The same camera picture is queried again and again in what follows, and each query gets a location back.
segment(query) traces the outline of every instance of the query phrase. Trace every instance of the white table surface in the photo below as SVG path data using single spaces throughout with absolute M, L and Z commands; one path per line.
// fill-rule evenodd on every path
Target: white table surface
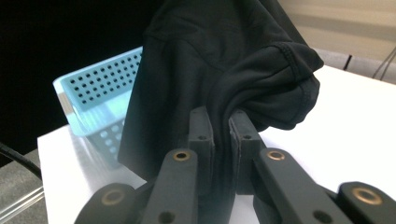
M 287 150 L 328 189 L 360 181 L 396 199 L 396 86 L 328 66 L 316 77 L 320 94 L 305 121 L 292 131 L 270 128 L 261 133 L 263 141 Z M 37 142 L 49 223 L 73 223 L 92 193 L 107 183 L 143 183 L 126 169 L 94 162 L 100 154 L 68 126 Z M 230 223 L 259 223 L 251 196 L 236 197 Z
M 360 181 L 396 199 L 396 85 L 324 66 L 316 106 L 291 131 L 270 128 L 268 147 L 287 150 L 321 186 L 335 192 Z M 252 197 L 237 196 L 231 223 L 259 223 Z

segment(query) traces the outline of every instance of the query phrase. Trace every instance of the light blue plastic basket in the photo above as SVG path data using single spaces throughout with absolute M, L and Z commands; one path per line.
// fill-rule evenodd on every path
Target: light blue plastic basket
M 53 86 L 73 134 L 116 158 L 142 48 L 57 78 Z

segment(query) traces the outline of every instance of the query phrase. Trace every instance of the black fabric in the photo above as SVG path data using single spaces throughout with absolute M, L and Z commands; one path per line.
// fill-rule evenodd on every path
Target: black fabric
M 237 107 L 259 131 L 289 130 L 318 97 L 323 65 L 276 0 L 166 1 L 145 32 L 119 161 L 149 179 L 205 105 L 215 135 L 213 189 L 199 223 L 227 223 L 234 197 L 228 118 Z

